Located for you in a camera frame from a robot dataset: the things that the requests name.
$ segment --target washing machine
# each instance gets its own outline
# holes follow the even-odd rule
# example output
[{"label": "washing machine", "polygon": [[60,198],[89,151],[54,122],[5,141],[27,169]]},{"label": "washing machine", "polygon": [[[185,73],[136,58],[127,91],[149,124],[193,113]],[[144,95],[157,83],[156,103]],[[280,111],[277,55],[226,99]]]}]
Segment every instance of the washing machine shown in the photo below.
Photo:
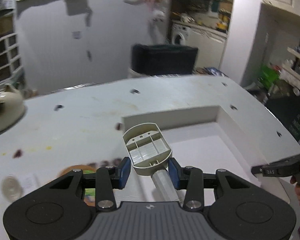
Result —
[{"label": "washing machine", "polygon": [[172,26],[171,43],[173,45],[187,45],[191,27],[174,23]]},{"label": "washing machine", "polygon": [[172,26],[172,44],[198,48],[194,68],[215,67],[219,69],[227,34],[204,26]]}]

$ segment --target white table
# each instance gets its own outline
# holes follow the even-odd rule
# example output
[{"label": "white table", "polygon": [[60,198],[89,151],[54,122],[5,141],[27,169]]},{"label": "white table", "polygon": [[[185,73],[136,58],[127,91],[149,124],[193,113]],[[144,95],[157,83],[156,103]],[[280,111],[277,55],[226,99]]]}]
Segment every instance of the white table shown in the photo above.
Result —
[{"label": "white table", "polygon": [[[132,89],[140,93],[132,94]],[[34,173],[42,186],[68,166],[127,156],[123,131],[115,129],[122,117],[179,108],[221,106],[266,162],[300,153],[292,135],[261,103],[223,77],[129,79],[53,93],[25,104],[23,119],[0,135],[0,185],[9,174],[19,178]],[[64,108],[54,111],[56,105]],[[13,158],[18,149],[23,155]],[[140,182],[131,170],[126,188],[115,192],[117,201],[153,200]],[[8,239],[2,225],[8,205],[0,188],[0,240]]]}]

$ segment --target metal screw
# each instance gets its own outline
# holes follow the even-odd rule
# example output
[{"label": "metal screw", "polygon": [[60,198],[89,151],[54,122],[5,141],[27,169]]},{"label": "metal screw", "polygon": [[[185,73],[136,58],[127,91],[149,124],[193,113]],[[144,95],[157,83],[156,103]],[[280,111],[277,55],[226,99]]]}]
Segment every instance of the metal screw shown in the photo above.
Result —
[{"label": "metal screw", "polygon": [[98,202],[98,207],[100,208],[111,208],[114,203],[111,200],[101,200]]},{"label": "metal screw", "polygon": [[197,201],[197,200],[190,200],[186,203],[186,206],[190,209],[197,209],[200,208],[202,206],[201,202]]}]

